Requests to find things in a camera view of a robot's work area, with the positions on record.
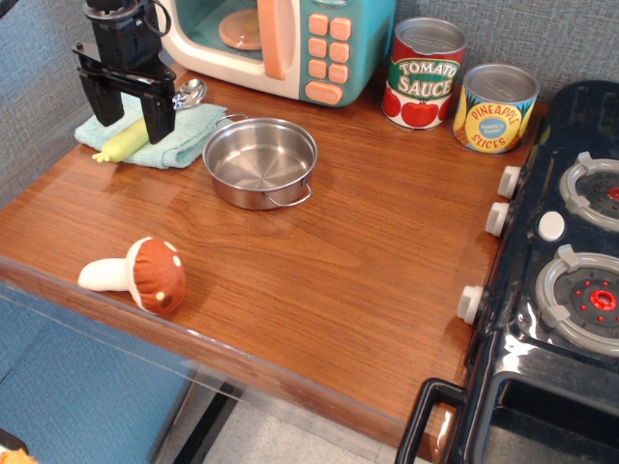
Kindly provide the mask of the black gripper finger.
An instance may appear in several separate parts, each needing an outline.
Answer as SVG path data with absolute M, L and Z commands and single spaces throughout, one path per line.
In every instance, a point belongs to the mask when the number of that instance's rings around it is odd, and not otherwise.
M 175 129 L 175 91 L 156 94 L 145 92 L 140 97 L 149 142 L 158 144 Z
M 121 92 L 111 86 L 107 77 L 79 72 L 82 88 L 97 120 L 109 127 L 125 114 Z

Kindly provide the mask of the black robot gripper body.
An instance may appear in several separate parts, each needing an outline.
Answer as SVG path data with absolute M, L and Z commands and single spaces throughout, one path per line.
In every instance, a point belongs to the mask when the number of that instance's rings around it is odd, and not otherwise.
M 173 90 L 174 73 L 161 58 L 162 38 L 170 31 L 166 9 L 85 9 L 95 41 L 76 43 L 79 71 L 107 77 L 121 93 Z

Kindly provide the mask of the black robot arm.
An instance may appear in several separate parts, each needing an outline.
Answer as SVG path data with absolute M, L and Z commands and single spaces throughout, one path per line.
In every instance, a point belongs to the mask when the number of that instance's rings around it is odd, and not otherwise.
M 79 77 L 94 115 L 105 127 L 125 114 L 124 94 L 138 98 L 149 141 L 174 131 L 176 74 L 163 63 L 162 38 L 172 22 L 159 1 L 88 1 L 84 15 L 95 40 L 76 43 Z

